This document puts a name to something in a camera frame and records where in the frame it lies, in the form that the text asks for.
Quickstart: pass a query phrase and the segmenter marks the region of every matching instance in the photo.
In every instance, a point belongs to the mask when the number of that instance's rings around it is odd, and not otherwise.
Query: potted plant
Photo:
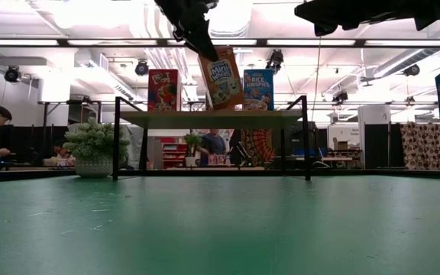
[[[186,167],[196,166],[196,147],[202,143],[202,137],[199,134],[186,134],[184,136],[188,149],[186,151],[185,161]]]
[[[95,118],[67,132],[64,148],[76,158],[76,173],[82,177],[107,177],[113,171],[113,125],[98,124]],[[120,158],[127,156],[129,141],[123,140],[120,129]]]

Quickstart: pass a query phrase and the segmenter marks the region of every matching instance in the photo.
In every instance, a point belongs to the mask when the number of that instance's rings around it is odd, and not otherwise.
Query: green table surface
[[[0,274],[440,274],[440,180],[0,183]]]

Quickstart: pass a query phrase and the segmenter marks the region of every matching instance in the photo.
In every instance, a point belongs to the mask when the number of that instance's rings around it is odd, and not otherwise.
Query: person in blue shirt
[[[208,155],[225,155],[227,153],[227,147],[225,146],[223,138],[218,135],[218,129],[210,129],[208,134],[203,135],[202,143],[196,149],[201,153],[199,159],[199,165],[201,167],[208,166]]]

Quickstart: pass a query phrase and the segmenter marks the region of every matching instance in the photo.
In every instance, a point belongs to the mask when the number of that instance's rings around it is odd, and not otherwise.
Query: white plant pot
[[[186,167],[196,167],[196,157],[185,157]]]
[[[88,178],[104,178],[113,173],[113,158],[108,156],[90,160],[76,158],[76,174]]]

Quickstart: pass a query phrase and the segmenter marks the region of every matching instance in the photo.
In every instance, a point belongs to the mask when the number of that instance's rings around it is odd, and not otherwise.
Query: wooden shelf board
[[[279,129],[301,111],[120,112],[124,120],[149,129]]]

